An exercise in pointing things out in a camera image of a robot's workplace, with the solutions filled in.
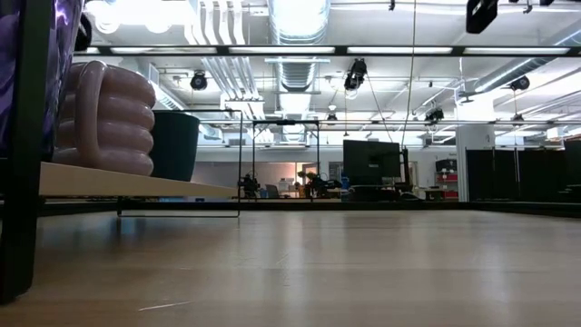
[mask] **black speaker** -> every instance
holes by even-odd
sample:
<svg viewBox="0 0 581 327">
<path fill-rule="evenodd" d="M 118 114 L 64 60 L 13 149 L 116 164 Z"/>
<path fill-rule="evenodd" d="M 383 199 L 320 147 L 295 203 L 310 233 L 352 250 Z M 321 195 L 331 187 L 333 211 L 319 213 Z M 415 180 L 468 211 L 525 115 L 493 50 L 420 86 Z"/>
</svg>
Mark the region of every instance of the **black speaker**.
<svg viewBox="0 0 581 327">
<path fill-rule="evenodd" d="M 466 32 L 480 34 L 498 15 L 498 0 L 468 0 Z"/>
</svg>

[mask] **black monitor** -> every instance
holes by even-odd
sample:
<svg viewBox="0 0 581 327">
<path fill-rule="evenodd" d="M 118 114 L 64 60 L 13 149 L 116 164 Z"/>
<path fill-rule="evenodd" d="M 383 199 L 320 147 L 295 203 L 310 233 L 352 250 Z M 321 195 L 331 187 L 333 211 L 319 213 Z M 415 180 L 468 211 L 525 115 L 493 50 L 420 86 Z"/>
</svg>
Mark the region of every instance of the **black monitor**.
<svg viewBox="0 0 581 327">
<path fill-rule="evenodd" d="M 399 144 L 343 141 L 343 167 L 351 185 L 380 185 L 383 178 L 401 177 Z"/>
</svg>

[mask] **spotlight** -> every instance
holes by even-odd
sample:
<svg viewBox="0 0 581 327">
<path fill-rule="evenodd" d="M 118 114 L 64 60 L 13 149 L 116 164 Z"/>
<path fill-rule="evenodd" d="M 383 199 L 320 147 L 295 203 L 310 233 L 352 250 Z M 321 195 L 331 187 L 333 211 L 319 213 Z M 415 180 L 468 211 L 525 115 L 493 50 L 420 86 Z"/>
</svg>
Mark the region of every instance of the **spotlight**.
<svg viewBox="0 0 581 327">
<path fill-rule="evenodd" d="M 517 79 L 516 81 L 514 81 L 513 83 L 508 85 L 508 87 L 510 87 L 510 89 L 513 91 L 516 91 L 516 90 L 524 91 L 529 86 L 530 86 L 530 81 L 528 80 L 528 78 L 526 76 L 522 76 L 519 79 Z"/>
<path fill-rule="evenodd" d="M 525 120 L 525 118 L 523 117 L 522 114 L 515 114 L 510 120 L 513 122 L 523 122 Z M 519 127 L 520 124 L 513 124 L 513 126 Z"/>
<path fill-rule="evenodd" d="M 193 73 L 192 81 L 190 86 L 195 91 L 203 91 L 208 87 L 208 80 L 206 79 L 206 72 L 202 70 L 197 70 Z"/>
<path fill-rule="evenodd" d="M 498 15 L 498 0 L 468 0 L 466 32 L 480 34 Z"/>
<path fill-rule="evenodd" d="M 434 123 L 442 119 L 444 119 L 444 112 L 442 111 L 442 108 L 436 108 L 426 113 L 426 118 L 424 121 Z"/>
<path fill-rule="evenodd" d="M 347 78 L 345 79 L 345 91 L 353 94 L 365 81 L 365 75 L 367 74 L 367 65 L 363 58 L 355 59 L 353 66 L 351 67 Z"/>
</svg>

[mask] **cable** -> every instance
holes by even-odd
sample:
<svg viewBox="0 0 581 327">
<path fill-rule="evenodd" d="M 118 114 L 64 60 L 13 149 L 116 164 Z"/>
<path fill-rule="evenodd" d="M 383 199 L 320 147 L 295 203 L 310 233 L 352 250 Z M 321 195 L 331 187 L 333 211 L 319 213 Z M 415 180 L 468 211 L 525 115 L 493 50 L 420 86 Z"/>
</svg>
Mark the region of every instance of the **cable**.
<svg viewBox="0 0 581 327">
<path fill-rule="evenodd" d="M 418 7 L 418 0 L 414 0 L 414 25 L 411 34 L 411 68 L 409 69 L 409 92 L 408 92 L 408 113 L 406 114 L 406 121 L 403 124 L 403 133 L 401 135 L 401 147 L 406 138 L 406 129 L 408 128 L 409 108 L 411 105 L 411 82 L 414 78 L 414 57 L 416 53 L 416 8 Z"/>
<path fill-rule="evenodd" d="M 378 107 L 379 116 L 381 117 L 381 121 L 383 122 L 383 127 L 385 127 L 385 131 L 388 132 L 389 141 L 393 143 L 391 139 L 391 134 L 388 130 L 388 125 L 385 123 L 385 118 L 383 118 L 383 113 L 381 112 L 381 108 L 379 107 L 378 97 L 375 95 L 375 91 L 373 90 L 373 84 L 371 84 L 371 78 L 369 77 L 368 73 L 365 73 L 367 76 L 367 80 L 369 81 L 369 87 L 371 88 L 371 94 L 373 94 L 373 100 L 375 100 L 375 105 Z"/>
<path fill-rule="evenodd" d="M 349 136 L 349 134 L 347 133 L 347 92 L 345 93 L 345 134 L 343 135 L 343 137 L 345 136 Z"/>
</svg>

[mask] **camera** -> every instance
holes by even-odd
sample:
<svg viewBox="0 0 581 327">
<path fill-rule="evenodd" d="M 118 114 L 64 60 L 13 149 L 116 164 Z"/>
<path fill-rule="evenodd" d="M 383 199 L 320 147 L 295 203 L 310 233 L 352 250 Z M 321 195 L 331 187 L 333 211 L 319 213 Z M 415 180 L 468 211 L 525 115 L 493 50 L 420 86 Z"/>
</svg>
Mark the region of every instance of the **camera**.
<svg viewBox="0 0 581 327">
<path fill-rule="evenodd" d="M 208 87 L 208 80 L 206 79 L 206 72 L 197 70 L 193 73 L 193 78 L 190 81 L 190 86 L 195 91 L 203 91 Z"/>
</svg>

